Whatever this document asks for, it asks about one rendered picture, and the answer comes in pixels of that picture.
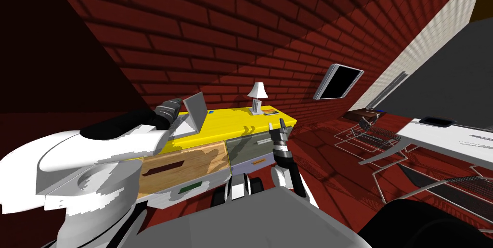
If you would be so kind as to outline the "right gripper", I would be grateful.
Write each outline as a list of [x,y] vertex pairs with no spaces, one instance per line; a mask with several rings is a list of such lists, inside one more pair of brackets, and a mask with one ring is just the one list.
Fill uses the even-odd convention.
[[288,150],[288,129],[283,118],[280,118],[279,122],[280,128],[278,129],[273,129],[272,123],[268,123],[269,134],[271,134],[271,141],[273,142],[274,150]]

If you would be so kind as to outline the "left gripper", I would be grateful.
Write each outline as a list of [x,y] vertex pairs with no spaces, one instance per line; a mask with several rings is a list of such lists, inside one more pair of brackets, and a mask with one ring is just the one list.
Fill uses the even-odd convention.
[[176,120],[182,106],[182,98],[174,98],[164,102],[164,112],[170,120]]

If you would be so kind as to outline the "grey open laptop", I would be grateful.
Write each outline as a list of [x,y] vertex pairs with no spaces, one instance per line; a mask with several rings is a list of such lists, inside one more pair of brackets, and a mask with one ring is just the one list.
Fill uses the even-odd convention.
[[170,140],[199,134],[208,114],[202,92],[186,98],[183,102],[188,110],[187,114],[179,115],[171,125],[169,129]]

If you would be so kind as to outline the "white table lamp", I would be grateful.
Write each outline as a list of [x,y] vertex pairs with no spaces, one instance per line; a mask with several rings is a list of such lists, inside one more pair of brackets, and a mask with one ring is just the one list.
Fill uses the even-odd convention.
[[253,98],[252,107],[249,109],[252,115],[262,115],[261,99],[268,98],[263,82],[256,82],[248,94],[248,97]]

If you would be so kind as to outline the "grey drawer front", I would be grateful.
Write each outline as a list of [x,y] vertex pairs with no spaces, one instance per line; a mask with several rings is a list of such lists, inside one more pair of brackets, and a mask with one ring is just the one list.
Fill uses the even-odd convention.
[[231,166],[272,152],[273,142],[258,145],[257,141],[270,138],[268,131],[241,136],[226,141]]

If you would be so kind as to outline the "yellow-topped desk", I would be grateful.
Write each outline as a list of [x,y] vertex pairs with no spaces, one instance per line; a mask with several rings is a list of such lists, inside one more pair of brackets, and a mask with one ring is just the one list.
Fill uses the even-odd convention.
[[[279,128],[280,118],[283,118],[288,129],[292,130],[296,120],[281,111],[279,112],[280,114],[278,115],[266,116],[263,114],[252,115],[248,108],[214,110],[207,114],[199,134],[169,140],[159,154],[222,141],[226,143],[227,140],[233,138],[265,131],[269,132],[268,123],[271,122],[274,128]],[[137,202],[147,202],[153,194],[140,199],[137,198]]]

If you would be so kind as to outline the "wooden drawer front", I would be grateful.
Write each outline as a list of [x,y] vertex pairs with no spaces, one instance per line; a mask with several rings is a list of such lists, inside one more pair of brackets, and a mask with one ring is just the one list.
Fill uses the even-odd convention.
[[[184,160],[184,163],[181,167],[149,176],[142,176],[143,173],[151,168],[182,160]],[[224,141],[146,157],[142,162],[139,179],[140,188],[137,196],[139,199],[219,170],[230,169]]]

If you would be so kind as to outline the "brown low table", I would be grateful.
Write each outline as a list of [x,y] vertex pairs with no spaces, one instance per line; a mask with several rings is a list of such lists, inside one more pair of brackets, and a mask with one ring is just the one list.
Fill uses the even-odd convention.
[[374,124],[378,118],[383,117],[387,112],[374,109],[357,109],[348,111],[342,117],[351,121],[359,122],[362,118],[365,118],[370,123]]

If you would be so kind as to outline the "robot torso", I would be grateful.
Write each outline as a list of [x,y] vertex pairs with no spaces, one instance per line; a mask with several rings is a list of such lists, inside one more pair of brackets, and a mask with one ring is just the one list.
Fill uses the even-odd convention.
[[128,248],[372,248],[286,187],[145,229]]

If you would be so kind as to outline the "white table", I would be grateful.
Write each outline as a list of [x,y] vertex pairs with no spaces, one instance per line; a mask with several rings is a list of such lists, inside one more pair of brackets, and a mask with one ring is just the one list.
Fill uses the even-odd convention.
[[396,135],[401,140],[387,151],[359,162],[368,164],[389,157],[410,144],[493,170],[493,132],[451,125],[447,128],[413,119]]

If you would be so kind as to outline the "large dark grey panel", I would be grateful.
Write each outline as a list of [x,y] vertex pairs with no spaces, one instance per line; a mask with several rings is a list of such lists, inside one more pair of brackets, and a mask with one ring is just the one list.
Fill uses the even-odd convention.
[[467,24],[377,105],[392,115],[493,128],[493,18]]

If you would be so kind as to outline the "silver-framed black wall screen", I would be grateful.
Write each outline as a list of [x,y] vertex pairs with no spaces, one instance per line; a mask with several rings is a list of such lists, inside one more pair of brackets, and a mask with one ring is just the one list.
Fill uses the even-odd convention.
[[314,100],[333,100],[344,98],[364,71],[341,64],[332,64],[326,72]]

